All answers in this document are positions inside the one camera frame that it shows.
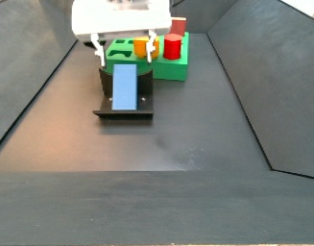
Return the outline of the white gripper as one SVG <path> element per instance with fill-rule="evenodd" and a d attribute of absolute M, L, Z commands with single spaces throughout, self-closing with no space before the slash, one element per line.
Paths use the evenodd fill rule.
<path fill-rule="evenodd" d="M 74 0 L 73 31 L 79 41 L 92 40 L 102 67 L 106 67 L 106 52 L 100 38 L 149 35 L 145 47 L 148 63 L 152 63 L 157 35 L 165 35 L 172 25 L 170 0 Z"/>

